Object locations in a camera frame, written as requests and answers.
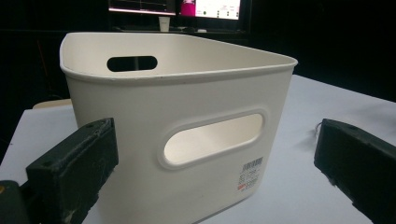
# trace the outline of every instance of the white plastic storage bin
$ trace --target white plastic storage bin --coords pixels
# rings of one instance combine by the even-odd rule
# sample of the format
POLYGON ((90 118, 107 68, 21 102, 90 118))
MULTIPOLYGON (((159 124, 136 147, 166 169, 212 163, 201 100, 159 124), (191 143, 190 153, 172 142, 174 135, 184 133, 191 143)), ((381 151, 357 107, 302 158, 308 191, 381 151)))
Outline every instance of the white plastic storage bin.
POLYGON ((105 223, 192 223, 259 186, 296 60, 123 33, 68 34, 60 56, 78 126, 115 119, 120 164, 97 203, 105 223), (133 71, 114 72, 125 69, 116 60, 133 71))

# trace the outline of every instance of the barcode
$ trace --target barcode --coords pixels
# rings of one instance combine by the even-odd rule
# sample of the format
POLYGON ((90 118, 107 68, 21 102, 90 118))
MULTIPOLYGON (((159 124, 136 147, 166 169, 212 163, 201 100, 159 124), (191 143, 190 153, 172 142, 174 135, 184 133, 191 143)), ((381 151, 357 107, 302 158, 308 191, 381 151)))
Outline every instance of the barcode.
POLYGON ((259 159, 257 159, 257 160, 255 160, 255 161, 251 161, 251 162, 246 163, 246 164, 244 165, 244 168, 243 168, 243 171, 242 171, 242 172, 244 172, 244 171, 246 171, 246 170, 248 170, 248 169, 250 169, 250 168, 252 168, 252 167, 261 165, 261 164, 262 164, 262 157, 259 158, 259 159))

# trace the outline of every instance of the table surface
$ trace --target table surface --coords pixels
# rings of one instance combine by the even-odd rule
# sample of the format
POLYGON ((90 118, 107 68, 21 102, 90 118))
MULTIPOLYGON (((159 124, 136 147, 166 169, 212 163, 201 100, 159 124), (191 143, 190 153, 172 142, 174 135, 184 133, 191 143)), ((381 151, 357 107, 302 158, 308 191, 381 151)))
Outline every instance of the table surface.
MULTIPOLYGON (((355 125, 396 146, 396 104, 293 76, 262 183, 251 197, 202 223, 369 224, 314 165, 323 119, 355 125)), ((77 129, 73 107, 26 110, 0 166, 0 179, 24 183, 25 167, 77 129)), ((94 206, 84 223, 103 223, 94 206)))

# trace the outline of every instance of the sticker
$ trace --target sticker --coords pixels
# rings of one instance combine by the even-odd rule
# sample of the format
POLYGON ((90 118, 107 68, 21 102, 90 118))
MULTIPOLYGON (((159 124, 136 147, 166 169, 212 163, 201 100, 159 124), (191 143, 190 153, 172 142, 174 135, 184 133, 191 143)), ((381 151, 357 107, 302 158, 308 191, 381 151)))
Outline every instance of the sticker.
POLYGON ((262 167, 262 157, 246 163, 242 167, 242 172, 239 176, 238 191, 243 192, 251 189, 258 181, 260 176, 260 168, 262 167))

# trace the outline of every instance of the bin handle cutout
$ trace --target bin handle cutout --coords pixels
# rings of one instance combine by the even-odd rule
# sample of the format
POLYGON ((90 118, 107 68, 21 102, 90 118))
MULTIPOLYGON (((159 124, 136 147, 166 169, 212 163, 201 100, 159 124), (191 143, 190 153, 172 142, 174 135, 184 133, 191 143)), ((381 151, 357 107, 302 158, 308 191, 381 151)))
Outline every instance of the bin handle cutout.
POLYGON ((261 114, 228 119, 174 134, 164 147, 167 168, 178 169, 240 148, 258 138, 264 125, 261 114))
POLYGON ((153 56, 113 57, 107 61, 107 68, 112 72, 129 72, 152 70, 158 61, 153 56))

